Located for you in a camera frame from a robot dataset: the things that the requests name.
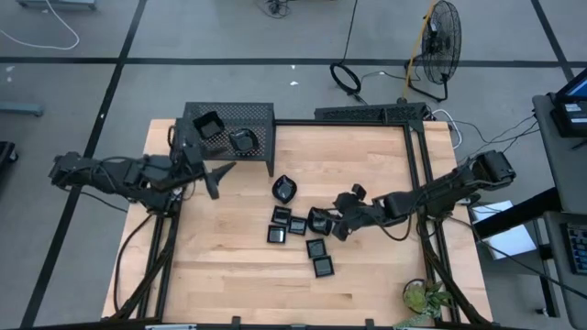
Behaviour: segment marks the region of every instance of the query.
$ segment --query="desk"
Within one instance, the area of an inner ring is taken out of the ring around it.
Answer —
[[[542,253],[545,256],[544,259],[554,257],[559,278],[565,283],[573,283],[574,285],[571,286],[580,292],[587,292],[587,278],[570,272],[566,249],[560,237],[558,228],[560,219],[568,217],[565,215],[555,216],[555,213],[545,214],[548,211],[562,211],[568,214],[587,215],[587,203],[585,202],[585,195],[587,195],[587,171],[585,170],[587,147],[572,150],[571,148],[582,142],[583,139],[560,136],[550,115],[550,112],[554,110],[554,105],[549,96],[534,96],[532,103],[556,187],[496,214],[475,227],[481,237],[490,237],[530,220],[544,218],[548,232],[548,242],[545,242],[544,247],[552,250],[551,253]],[[541,281],[548,314],[559,316],[552,284],[542,279]],[[571,324],[576,328],[585,328],[587,314],[584,311],[587,308],[587,302],[564,290],[562,295]]]
[[[168,154],[166,136],[172,124],[151,122],[145,153]],[[446,123],[425,127],[438,177],[456,166],[449,130]],[[299,216],[306,216],[311,206],[331,207],[338,193],[357,182],[368,198],[412,190],[404,131],[397,127],[277,126],[275,177],[284,173],[297,182],[297,195],[288,207]],[[277,203],[272,184],[263,163],[240,162],[220,182],[220,199],[211,201],[198,184],[194,197],[183,202],[164,322],[227,324],[238,315],[243,324],[364,325],[372,318],[377,325],[392,325],[411,315],[402,302],[403,287],[426,277],[414,229],[405,242],[392,241],[376,227],[362,228],[344,243],[326,237],[336,275],[316,279],[305,250],[305,241],[316,237],[313,233],[290,234],[284,246],[266,243]],[[455,216],[468,219],[461,207]],[[144,218],[141,206],[130,206],[123,241]],[[151,221],[127,246],[120,302],[145,273],[153,226]],[[390,228],[396,236],[405,229],[406,224]],[[471,231],[452,222],[445,222],[444,231],[455,282],[480,314],[492,319]],[[158,289],[156,280],[147,315],[154,313]],[[114,313],[112,298],[111,283],[104,316]]]

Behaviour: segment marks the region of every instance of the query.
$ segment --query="blue screen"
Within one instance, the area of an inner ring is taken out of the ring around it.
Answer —
[[[567,92],[568,96],[587,97],[587,79],[584,79],[577,86]]]

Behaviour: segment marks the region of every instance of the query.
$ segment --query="black mesh basket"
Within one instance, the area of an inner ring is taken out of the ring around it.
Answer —
[[[225,129],[222,133],[208,139],[200,138],[192,122],[209,112],[216,111],[223,121]],[[202,103],[188,102],[185,104],[183,119],[176,125],[188,126],[191,138],[199,140],[207,149],[226,148],[227,151],[206,158],[207,160],[254,160],[267,162],[270,176],[273,176],[275,159],[275,117],[273,104],[265,103]],[[246,153],[234,150],[228,134],[241,128],[250,129],[259,140],[259,147]]]

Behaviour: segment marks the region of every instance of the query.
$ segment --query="wooden tabletop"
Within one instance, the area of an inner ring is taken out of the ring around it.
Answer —
[[[167,128],[172,120],[153,120],[145,153],[168,154]],[[456,166],[448,127],[425,123],[434,177]],[[336,274],[316,279],[305,247],[319,237],[288,234],[285,245],[266,243],[267,226],[278,202],[271,195],[276,178],[287,174],[298,192],[287,205],[306,217],[312,206],[332,207],[339,193],[360,183],[368,199],[412,190],[404,133],[395,127],[278,126],[275,177],[263,162],[239,162],[220,182],[220,199],[212,201],[202,183],[183,203],[163,320],[177,323],[269,325],[393,325],[412,315],[402,302],[404,285],[425,278],[419,237],[413,229],[394,242],[380,228],[362,228],[346,242],[325,237]],[[415,153],[423,182],[417,138]],[[208,168],[222,162],[207,162]],[[122,240],[145,218],[139,205],[128,210]],[[455,217],[468,221],[457,207]],[[121,263],[119,301],[134,291],[145,272],[154,220],[128,244]],[[407,224],[389,228],[399,237]],[[492,319],[470,229],[445,222],[452,275],[481,315]],[[159,283],[152,285],[150,314]],[[104,315],[114,312],[112,282]]]

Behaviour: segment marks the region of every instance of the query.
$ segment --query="potted plant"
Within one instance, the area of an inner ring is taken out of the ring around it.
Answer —
[[[404,287],[404,304],[416,313],[409,319],[396,324],[394,328],[420,325],[424,321],[440,316],[441,306],[450,307],[450,292],[440,291],[442,282],[410,280]]]

